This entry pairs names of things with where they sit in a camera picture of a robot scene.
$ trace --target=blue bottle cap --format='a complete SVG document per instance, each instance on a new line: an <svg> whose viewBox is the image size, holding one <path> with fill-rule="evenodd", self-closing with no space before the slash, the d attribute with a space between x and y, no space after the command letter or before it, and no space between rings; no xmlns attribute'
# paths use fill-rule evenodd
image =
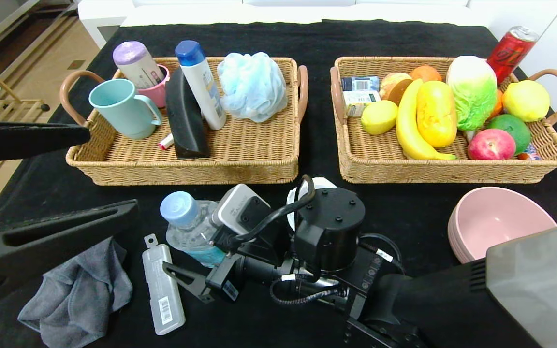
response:
<svg viewBox="0 0 557 348"><path fill-rule="evenodd" d="M203 62L205 54L199 42L183 40L175 48L175 57L177 57L179 65L193 66Z"/></svg>
<svg viewBox="0 0 557 348"><path fill-rule="evenodd" d="M173 192L162 201L161 215L176 227L187 226L199 215L199 203L188 192Z"/></svg>

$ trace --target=lettuce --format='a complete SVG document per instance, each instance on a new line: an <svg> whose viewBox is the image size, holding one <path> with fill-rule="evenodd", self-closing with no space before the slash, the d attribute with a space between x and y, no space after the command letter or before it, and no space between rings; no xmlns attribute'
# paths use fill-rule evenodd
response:
<svg viewBox="0 0 557 348"><path fill-rule="evenodd" d="M472 131L479 128L493 111L497 101L497 80L493 69L474 56L455 58L446 74L457 109L457 128Z"/></svg>

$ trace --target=bottle cap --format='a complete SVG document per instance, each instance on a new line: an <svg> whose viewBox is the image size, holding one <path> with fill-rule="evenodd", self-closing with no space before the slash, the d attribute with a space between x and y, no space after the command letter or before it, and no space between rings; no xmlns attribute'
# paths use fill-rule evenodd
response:
<svg viewBox="0 0 557 348"><path fill-rule="evenodd" d="M193 40L183 40L175 48L175 57L181 66L193 66L205 59L205 54L199 42Z"/></svg>
<svg viewBox="0 0 557 348"><path fill-rule="evenodd" d="M146 55L149 55L146 46L138 41L125 41L113 49L113 61L116 65L133 64Z"/></svg>
<svg viewBox="0 0 557 348"><path fill-rule="evenodd" d="M173 192L161 203L161 215L164 220L176 227L190 225L198 214L199 203L188 192Z"/></svg>

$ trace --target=black cloth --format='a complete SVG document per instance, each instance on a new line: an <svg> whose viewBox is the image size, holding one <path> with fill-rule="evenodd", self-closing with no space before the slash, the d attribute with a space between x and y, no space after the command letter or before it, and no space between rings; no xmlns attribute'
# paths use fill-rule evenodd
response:
<svg viewBox="0 0 557 348"><path fill-rule="evenodd" d="M199 41L208 56L264 51L271 57L292 57L309 69L309 105L301 125L300 174L325 176L357 192L366 205L364 232L381 232L396 241L409 275L421 276L458 264L447 239L447 221L463 194L482 185L384 184L350 185L338 171L329 69L342 56L487 57L497 41L484 27L458 27L420 22L391 23L324 21L316 24L213 24L210 26L147 26L118 29L89 69L109 79L116 68L111 52L123 41L143 42L153 57L172 57L180 40ZM87 95L95 82L79 81L71 102L89 115ZM72 123L60 107L52 122ZM154 334L141 253L143 236L156 233L165 242L167 223L159 204L168 193L184 190L203 200L219 200L230 186L99 187L77 168L66 165L66 150L22 161L0 196L0 229L30 218L43 218L137 198L141 222L117 235L128 251L124 269L134 290L130 304L111 315L107 337L91 347L336 347L342 345L344 321L321 304L285 308L274 304L268 289L248 283L236 304L217 300L201 304L180 289L186 324L166 336ZM557 169L534 185L501 185L532 198L557 221ZM294 183L251 185L273 207L285 203ZM178 251L177 264L203 268ZM36 279L0 302L0 348L42 346L37 333L16 321L22 305L36 292Z"/></svg>

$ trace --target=water bottle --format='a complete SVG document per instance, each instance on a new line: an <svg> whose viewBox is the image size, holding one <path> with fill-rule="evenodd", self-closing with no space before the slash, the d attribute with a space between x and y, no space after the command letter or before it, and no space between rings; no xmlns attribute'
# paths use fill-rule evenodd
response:
<svg viewBox="0 0 557 348"><path fill-rule="evenodd" d="M196 201L183 191L173 192L161 203L161 215L169 222L166 241L208 268L218 266L225 258L221 249L209 243L218 229L211 222L217 205L213 201Z"/></svg>

